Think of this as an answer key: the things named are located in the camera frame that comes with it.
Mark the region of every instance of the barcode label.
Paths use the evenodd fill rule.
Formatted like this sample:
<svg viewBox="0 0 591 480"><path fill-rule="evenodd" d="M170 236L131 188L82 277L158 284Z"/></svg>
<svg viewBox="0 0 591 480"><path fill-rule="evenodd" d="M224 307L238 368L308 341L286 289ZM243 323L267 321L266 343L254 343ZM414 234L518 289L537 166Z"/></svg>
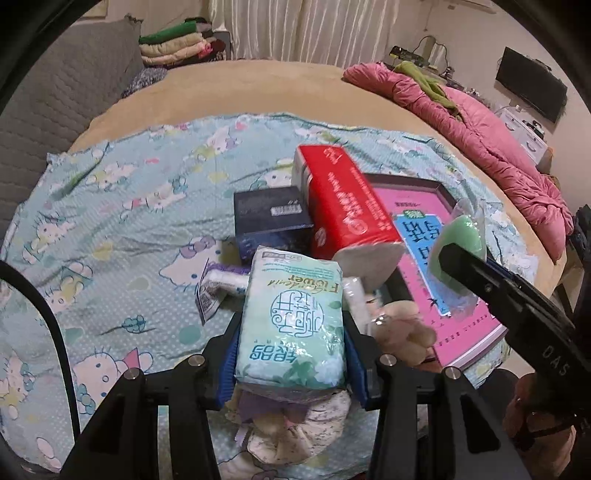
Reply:
<svg viewBox="0 0 591 480"><path fill-rule="evenodd" d="M279 215L293 215L301 213L301 205L296 203L294 205L283 205L281 207L271 207L271 215L277 217Z"/></svg>

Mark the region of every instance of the green sponge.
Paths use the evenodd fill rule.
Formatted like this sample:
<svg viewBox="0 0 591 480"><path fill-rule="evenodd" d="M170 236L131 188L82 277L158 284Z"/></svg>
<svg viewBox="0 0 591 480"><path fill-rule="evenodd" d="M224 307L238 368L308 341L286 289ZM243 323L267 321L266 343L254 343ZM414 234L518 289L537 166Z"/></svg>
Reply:
<svg viewBox="0 0 591 480"><path fill-rule="evenodd" d="M460 215L443 228L431 249L428 269L433 277L455 293L462 295L466 292L466 287L446 274L439 263L441 249L449 244L458 244L464 250L484 259L486 258L486 243L480 235L477 224L468 215Z"/></svg>

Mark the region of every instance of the television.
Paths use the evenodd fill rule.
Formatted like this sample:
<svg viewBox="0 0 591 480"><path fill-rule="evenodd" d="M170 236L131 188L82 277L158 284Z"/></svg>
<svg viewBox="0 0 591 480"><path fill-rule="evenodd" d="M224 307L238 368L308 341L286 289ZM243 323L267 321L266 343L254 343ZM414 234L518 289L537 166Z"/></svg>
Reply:
<svg viewBox="0 0 591 480"><path fill-rule="evenodd" d="M497 81L556 123L566 103L566 85L545 65L505 47Z"/></svg>

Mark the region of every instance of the pink comforter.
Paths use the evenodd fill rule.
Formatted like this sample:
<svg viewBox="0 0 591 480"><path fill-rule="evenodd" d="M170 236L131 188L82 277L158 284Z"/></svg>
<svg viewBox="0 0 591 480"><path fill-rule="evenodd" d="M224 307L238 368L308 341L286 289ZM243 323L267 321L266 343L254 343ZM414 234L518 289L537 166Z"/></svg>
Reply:
<svg viewBox="0 0 591 480"><path fill-rule="evenodd" d="M364 63L345 70L344 79L378 93L410 110L442 133L501 187L530 223L556 262L564 251L573 220L558 188L540 174L503 122L476 99L444 87L458 106L464 123L433 102L412 78L382 63Z"/></svg>

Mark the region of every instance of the green cloth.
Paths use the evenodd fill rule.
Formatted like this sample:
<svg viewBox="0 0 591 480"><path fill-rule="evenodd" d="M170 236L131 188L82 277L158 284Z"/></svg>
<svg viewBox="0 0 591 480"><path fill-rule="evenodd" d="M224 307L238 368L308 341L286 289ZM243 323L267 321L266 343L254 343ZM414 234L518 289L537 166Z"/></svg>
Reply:
<svg viewBox="0 0 591 480"><path fill-rule="evenodd" d="M160 30L159 32L152 33L151 35L140 37L139 43L157 45L159 43L164 43L165 41L172 40L174 38L184 37L185 35L195 33L196 31L197 22L195 20L192 20L189 22L181 23L179 25L175 25L174 27L165 28L164 30Z"/></svg>
<svg viewBox="0 0 591 480"><path fill-rule="evenodd" d="M462 119L462 115L460 114L457 105L447 98L447 95L441 88L439 82L436 79L421 72L421 70L414 63L405 60L402 63L396 65L394 71L396 73L408 75L418 83L419 87L421 87L421 90L425 92L431 100L444 106L450 112L450 114L452 114L458 120Z"/></svg>

